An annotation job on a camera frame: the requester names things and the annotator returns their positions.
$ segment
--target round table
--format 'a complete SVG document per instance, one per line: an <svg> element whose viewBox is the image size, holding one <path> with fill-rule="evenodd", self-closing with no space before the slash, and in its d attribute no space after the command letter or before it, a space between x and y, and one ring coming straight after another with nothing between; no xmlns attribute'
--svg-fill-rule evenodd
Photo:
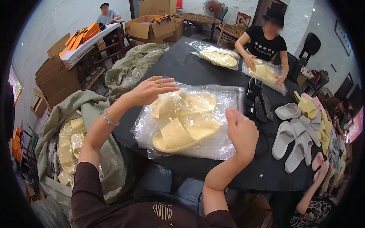
<svg viewBox="0 0 365 228"><path fill-rule="evenodd" d="M142 80L155 75L174 77L176 81L189 85L230 85L247 88L249 76L241 73L242 59L239 62L238 71L215 66L212 63L191 54L195 51L187 42L194 39L182 37L168 52L158 60L154 66L143 76ZM296 102L294 91L303 93L295 83L285 80L288 92L283 96L279 92L264 86L262 92L269 98L271 107L275 108L289 102ZM130 129L134 125L142 107L129 109L120 120L120 125L113 131L114 138L122 145L147 157L147 151L139 148ZM255 157L252 162L240 172L230 185L242 189L254 189L259 191L299 191L307 189L313 183L314 172L311 166L306 166L303 160L298 168L291 174L285 172L284 164L293 149L294 142L289 144L285 156L276 160L272 156L272 146L276 132L282 120L273 112L274 121L258 123L265 134L260 133L256 146ZM315 145L312 147L312 157L321 151ZM169 169L185 173L190 177L204 179L206 174L222 161L204 158L187 157L183 155L171 155L164 158L156 158L158 162Z"/></svg>

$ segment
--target black t-shirt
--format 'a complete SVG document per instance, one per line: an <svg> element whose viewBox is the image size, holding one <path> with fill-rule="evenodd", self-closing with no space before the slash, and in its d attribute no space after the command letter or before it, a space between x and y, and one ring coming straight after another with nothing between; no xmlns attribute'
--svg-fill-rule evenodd
<svg viewBox="0 0 365 228"><path fill-rule="evenodd" d="M144 202L126 207L106 205L98 170L80 162L75 174L71 207L74 221L82 227L197 227L197 214L170 203ZM229 211L218 210L200 219L201 228L237 228Z"/></svg>
<svg viewBox="0 0 365 228"><path fill-rule="evenodd" d="M262 26L252 25L247 28L246 33L251 38L248 50L259 59L269 62L278 51L287 50L287 44L283 37L277 36L273 40L267 40Z"/></svg>

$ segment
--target woman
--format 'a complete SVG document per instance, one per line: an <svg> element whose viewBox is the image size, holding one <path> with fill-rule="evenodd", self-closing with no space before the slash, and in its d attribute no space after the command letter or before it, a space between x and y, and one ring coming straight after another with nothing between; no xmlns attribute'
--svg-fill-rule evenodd
<svg viewBox="0 0 365 228"><path fill-rule="evenodd" d="M296 206L294 216L290 220L291 227L317 227L323 220L325 220L330 210L337 206L338 202L345 192L346 184L341 187L336 196L327 193L332 169L333 163L328 169L325 162L322 162L318 179L308 189L301 201ZM315 196L315 192L317 191L323 180L324 183L322 185L322 188L320 189L319 194Z"/></svg>
<svg viewBox="0 0 365 228"><path fill-rule="evenodd" d="M205 218L197 216L196 192L187 194L189 203L183 205L155 198L131 203L125 207L109 207L103 197L99 180L100 148L110 136L123 114L133 106L149 105L158 95L178 91L173 78L154 76L123 94L88 130L75 174L71 206L77 227L237 227L228 211L224 189L253 159L258 140L255 123L235 109L226 110L228 136L237 153L214 167L200 186L203 192ZM155 183L158 188L164 181ZM188 208L195 203L195 210Z"/></svg>
<svg viewBox="0 0 365 228"><path fill-rule="evenodd" d="M253 58L270 62L275 55L280 55L283 69L277 77L276 84L282 86L289 72L287 45L279 34L284 27L284 15L270 9L267 11L263 26L250 26L234 45L249 67L253 67ZM243 46L251 39L248 51Z"/></svg>

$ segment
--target gray slide sandal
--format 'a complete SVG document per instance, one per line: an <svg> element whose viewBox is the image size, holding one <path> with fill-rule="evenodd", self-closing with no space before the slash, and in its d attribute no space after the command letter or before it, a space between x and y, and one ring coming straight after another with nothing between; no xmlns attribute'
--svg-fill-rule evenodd
<svg viewBox="0 0 365 228"><path fill-rule="evenodd" d="M282 122L277 130L274 146L272 148L272 154L276 160L284 157L289 143L294 139L295 133L290 123L287 121Z"/></svg>
<svg viewBox="0 0 365 228"><path fill-rule="evenodd" d="M306 150L308 148L308 140L304 135L299 136L298 140L295 142L292 152L289 154L288 159L285 162L285 171L287 173L292 173L299 166L300 162L304 159L306 155Z"/></svg>
<svg viewBox="0 0 365 228"><path fill-rule="evenodd" d="M308 147L307 147L307 150L306 150L306 165L309 166L312 163L313 141L312 141L311 137L309 136L309 134L307 132L304 132L303 136L306 138L306 140L308 142Z"/></svg>
<svg viewBox="0 0 365 228"><path fill-rule="evenodd" d="M317 109L317 115L311 120L311 126L313 130L320 131L320 111Z"/></svg>
<svg viewBox="0 0 365 228"><path fill-rule="evenodd" d="M319 138L318 138L316 132L314 131L314 129L312 128L312 126L311 126L311 120L306 118L305 116L301 116L299 118L299 121L304 125L304 127L306 128L306 132L313 139L314 143L319 142Z"/></svg>
<svg viewBox="0 0 365 228"><path fill-rule="evenodd" d="M288 103L284 106L280 106L275 109L276 115L282 120L288 120L291 118L299 118L301 111L296 103Z"/></svg>
<svg viewBox="0 0 365 228"><path fill-rule="evenodd" d="M295 140L299 138L299 136L306 131L304 125L299 121L299 119L294 118L290 120L290 124L292 125L295 133Z"/></svg>

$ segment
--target floral shirt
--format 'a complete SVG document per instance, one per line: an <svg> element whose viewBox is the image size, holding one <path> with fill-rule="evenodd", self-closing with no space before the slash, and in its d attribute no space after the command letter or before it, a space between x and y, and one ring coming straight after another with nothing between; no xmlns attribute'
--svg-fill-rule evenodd
<svg viewBox="0 0 365 228"><path fill-rule="evenodd" d="M291 227L317 227L326 218L331 208L335 206L330 200L331 197L333 196L328 193L324 193L322 196L314 196L309 203L305 215L295 211L294 216L290 220Z"/></svg>

